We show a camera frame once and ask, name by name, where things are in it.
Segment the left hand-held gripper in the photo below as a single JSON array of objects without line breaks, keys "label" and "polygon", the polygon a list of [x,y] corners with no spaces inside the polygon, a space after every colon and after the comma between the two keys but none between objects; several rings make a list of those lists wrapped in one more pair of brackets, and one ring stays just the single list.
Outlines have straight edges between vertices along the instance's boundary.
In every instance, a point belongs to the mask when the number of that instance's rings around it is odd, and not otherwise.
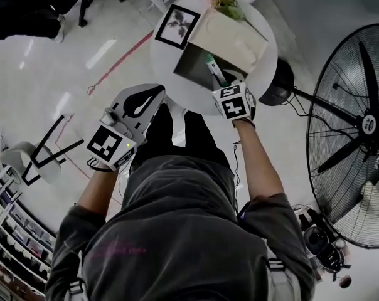
[{"label": "left hand-held gripper", "polygon": [[94,171],[115,171],[128,162],[145,142],[144,131],[165,96],[160,84],[141,84],[123,89],[105,108],[85,142]]}]

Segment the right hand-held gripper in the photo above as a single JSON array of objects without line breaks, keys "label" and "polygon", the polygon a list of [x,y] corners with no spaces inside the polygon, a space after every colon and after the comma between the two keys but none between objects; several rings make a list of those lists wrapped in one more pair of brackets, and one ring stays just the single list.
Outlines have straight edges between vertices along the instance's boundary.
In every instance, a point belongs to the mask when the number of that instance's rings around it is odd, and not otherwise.
[{"label": "right hand-held gripper", "polygon": [[256,99],[248,89],[244,76],[230,69],[222,70],[227,87],[221,87],[213,77],[214,91],[211,92],[215,106],[221,115],[228,120],[253,120],[256,111]]}]

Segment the green white tube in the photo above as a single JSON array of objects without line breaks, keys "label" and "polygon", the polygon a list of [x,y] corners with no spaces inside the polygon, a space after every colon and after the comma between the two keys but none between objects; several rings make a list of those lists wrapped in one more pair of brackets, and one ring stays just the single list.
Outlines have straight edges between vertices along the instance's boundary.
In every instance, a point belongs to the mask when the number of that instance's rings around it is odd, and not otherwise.
[{"label": "green white tube", "polygon": [[206,65],[211,71],[212,75],[216,78],[219,85],[221,87],[227,87],[228,86],[227,80],[225,79],[214,57],[209,53],[206,55]]}]

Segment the grey box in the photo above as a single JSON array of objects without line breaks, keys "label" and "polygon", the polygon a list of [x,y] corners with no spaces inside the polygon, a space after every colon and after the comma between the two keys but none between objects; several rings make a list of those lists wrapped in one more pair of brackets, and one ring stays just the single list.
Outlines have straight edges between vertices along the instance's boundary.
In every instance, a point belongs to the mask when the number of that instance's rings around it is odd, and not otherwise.
[{"label": "grey box", "polygon": [[235,70],[246,78],[255,69],[267,44],[256,30],[207,9],[190,34],[174,74],[213,91],[214,76],[206,65],[208,53],[221,71]]}]

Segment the person's right forearm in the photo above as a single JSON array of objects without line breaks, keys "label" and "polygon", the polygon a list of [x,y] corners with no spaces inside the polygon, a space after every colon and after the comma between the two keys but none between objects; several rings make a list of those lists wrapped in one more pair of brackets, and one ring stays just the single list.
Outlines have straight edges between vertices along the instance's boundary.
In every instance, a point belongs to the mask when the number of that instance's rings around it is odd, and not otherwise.
[{"label": "person's right forearm", "polygon": [[280,177],[273,167],[249,120],[234,120],[239,134],[250,199],[269,198],[284,193]]}]

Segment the person's left forearm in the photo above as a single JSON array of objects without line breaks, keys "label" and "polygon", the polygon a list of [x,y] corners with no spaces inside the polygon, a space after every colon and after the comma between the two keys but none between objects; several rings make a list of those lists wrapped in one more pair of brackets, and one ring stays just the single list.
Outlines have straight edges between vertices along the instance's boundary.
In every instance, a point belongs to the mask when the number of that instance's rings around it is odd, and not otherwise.
[{"label": "person's left forearm", "polygon": [[118,175],[119,170],[95,171],[78,199],[77,205],[106,217]]}]

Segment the person's black trousers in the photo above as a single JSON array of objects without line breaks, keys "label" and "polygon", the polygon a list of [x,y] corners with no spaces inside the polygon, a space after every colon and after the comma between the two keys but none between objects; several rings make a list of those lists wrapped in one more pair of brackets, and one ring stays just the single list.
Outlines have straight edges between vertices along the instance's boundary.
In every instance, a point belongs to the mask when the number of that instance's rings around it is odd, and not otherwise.
[{"label": "person's black trousers", "polygon": [[147,129],[145,143],[137,148],[129,172],[134,172],[148,159],[166,155],[195,157],[230,167],[202,115],[191,111],[184,113],[184,136],[184,147],[173,145],[173,118],[168,106],[162,104]]}]

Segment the round white side table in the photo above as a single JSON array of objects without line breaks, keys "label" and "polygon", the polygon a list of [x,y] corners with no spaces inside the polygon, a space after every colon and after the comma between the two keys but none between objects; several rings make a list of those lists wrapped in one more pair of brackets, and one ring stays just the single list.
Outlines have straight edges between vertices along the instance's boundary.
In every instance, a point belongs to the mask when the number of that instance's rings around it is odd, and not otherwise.
[{"label": "round white side table", "polygon": [[[258,61],[256,69],[246,78],[250,91],[256,99],[259,99],[269,88],[276,72],[277,43],[271,27],[262,14],[250,3],[244,0],[237,1],[247,19],[268,40],[266,50]],[[183,108],[203,115],[219,116],[220,113],[215,107],[210,91],[173,73],[183,51],[156,40],[156,34],[163,21],[161,18],[155,27],[150,49],[152,70],[157,82],[166,88],[168,97]]]}]

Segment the white black-framed chair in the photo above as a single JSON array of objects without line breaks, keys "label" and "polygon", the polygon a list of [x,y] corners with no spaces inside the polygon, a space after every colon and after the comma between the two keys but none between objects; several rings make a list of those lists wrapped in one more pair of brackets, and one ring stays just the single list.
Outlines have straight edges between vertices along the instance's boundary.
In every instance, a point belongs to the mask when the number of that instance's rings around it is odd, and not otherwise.
[{"label": "white black-framed chair", "polygon": [[22,141],[0,153],[1,163],[12,167],[26,186],[31,186],[39,179],[48,184],[55,182],[61,173],[61,164],[65,161],[61,157],[84,143],[83,139],[79,139],[52,153],[46,142],[63,120],[65,116],[60,115],[38,144]]}]

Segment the black framed leaf picture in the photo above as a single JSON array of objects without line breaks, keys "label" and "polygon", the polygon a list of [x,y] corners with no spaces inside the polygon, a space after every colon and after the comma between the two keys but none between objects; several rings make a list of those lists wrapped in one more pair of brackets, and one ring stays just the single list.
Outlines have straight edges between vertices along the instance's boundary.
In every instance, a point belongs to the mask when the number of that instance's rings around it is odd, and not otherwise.
[{"label": "black framed leaf picture", "polygon": [[192,10],[172,4],[154,39],[184,50],[200,16]]}]

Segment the pink artificial flower bunch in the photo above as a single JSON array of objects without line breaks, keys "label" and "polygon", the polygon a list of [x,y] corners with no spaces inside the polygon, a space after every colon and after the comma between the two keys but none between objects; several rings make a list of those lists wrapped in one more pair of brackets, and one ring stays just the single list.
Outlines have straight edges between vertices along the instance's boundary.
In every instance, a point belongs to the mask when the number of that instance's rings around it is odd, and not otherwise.
[{"label": "pink artificial flower bunch", "polygon": [[225,16],[250,24],[238,0],[207,0],[209,6]]}]

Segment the person's grey t-shirt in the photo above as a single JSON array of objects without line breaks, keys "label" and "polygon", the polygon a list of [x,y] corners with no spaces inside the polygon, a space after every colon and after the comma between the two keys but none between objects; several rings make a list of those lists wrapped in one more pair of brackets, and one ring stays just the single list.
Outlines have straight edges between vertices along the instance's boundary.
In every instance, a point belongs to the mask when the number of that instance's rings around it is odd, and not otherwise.
[{"label": "person's grey t-shirt", "polygon": [[133,172],[124,206],[106,220],[73,206],[60,225],[47,301],[64,301],[82,274],[90,301],[268,301],[285,270],[293,297],[311,301],[315,278],[283,193],[233,209],[233,174],[183,156],[149,159]]}]

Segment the large black floor fan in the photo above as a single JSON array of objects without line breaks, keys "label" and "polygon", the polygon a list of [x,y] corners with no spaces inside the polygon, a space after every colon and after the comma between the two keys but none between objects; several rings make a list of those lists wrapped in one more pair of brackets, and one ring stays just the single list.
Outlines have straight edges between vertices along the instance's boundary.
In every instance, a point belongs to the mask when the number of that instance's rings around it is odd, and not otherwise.
[{"label": "large black floor fan", "polygon": [[313,93],[297,88],[279,58],[260,101],[307,118],[307,170],[323,219],[347,242],[379,249],[379,23],[335,47]]}]

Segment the white metal shelf rack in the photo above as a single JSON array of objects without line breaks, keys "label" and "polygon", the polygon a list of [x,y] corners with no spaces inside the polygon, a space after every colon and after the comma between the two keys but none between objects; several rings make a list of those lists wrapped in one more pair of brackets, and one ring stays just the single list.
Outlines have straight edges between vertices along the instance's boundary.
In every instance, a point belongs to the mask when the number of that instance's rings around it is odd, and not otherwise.
[{"label": "white metal shelf rack", "polygon": [[[0,136],[0,153],[7,148]],[[0,266],[44,298],[55,236],[20,202],[22,185],[17,172],[0,161]]]}]

